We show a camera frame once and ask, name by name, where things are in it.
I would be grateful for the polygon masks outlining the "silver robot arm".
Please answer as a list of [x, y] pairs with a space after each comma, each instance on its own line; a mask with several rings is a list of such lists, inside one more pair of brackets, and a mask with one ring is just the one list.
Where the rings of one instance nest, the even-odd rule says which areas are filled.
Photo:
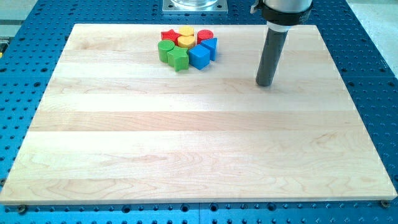
[[312, 8], [312, 0], [255, 0], [250, 13], [260, 11], [268, 28], [287, 32], [292, 26], [304, 24]]

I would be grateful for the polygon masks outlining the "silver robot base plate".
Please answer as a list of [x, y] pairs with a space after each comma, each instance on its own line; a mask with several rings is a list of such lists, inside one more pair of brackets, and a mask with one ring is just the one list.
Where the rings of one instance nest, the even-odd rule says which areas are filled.
[[228, 12], [227, 0], [163, 0], [164, 14], [199, 14], [204, 12]]

